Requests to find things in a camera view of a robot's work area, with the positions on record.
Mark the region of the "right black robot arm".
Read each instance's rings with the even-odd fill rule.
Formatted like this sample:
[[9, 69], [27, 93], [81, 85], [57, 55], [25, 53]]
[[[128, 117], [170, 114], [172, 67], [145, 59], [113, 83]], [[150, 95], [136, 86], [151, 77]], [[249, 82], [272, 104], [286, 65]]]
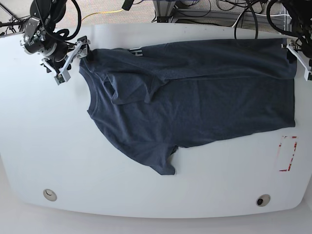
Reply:
[[70, 79], [69, 70], [75, 59], [94, 60], [87, 36], [72, 42], [82, 25], [81, 9], [77, 1], [72, 1], [78, 17], [75, 31], [70, 33], [69, 29], [55, 30], [56, 24], [66, 13], [66, 3], [65, 0], [34, 0], [20, 42], [26, 53], [42, 56], [41, 66], [54, 76], [58, 84]]

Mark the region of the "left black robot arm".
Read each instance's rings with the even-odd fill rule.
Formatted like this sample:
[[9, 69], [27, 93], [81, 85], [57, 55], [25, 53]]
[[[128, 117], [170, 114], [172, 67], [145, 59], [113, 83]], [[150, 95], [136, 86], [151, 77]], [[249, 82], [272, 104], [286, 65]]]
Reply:
[[301, 52], [309, 58], [312, 67], [312, 1], [311, 0], [281, 0], [288, 11], [292, 30], [300, 41]]

